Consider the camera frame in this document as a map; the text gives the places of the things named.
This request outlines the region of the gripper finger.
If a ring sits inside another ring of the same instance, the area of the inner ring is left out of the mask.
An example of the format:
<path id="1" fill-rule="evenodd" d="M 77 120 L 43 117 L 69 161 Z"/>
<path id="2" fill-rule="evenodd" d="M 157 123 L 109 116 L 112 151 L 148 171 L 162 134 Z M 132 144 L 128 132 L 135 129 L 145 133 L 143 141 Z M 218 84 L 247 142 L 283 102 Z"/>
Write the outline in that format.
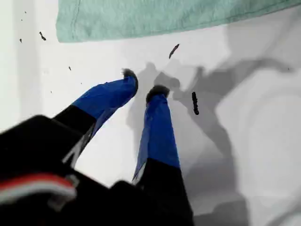
<path id="1" fill-rule="evenodd" d="M 103 124 L 137 93 L 138 79 L 130 69 L 123 70 L 123 79 L 98 84 L 53 119 L 81 134 L 80 143 L 70 150 L 62 162 L 75 167 L 75 163 Z"/>
<path id="2" fill-rule="evenodd" d="M 193 211 L 186 194 L 174 137 L 169 89 L 155 85 L 147 94 L 144 128 L 133 182 L 155 204 L 159 222 L 192 226 Z"/>

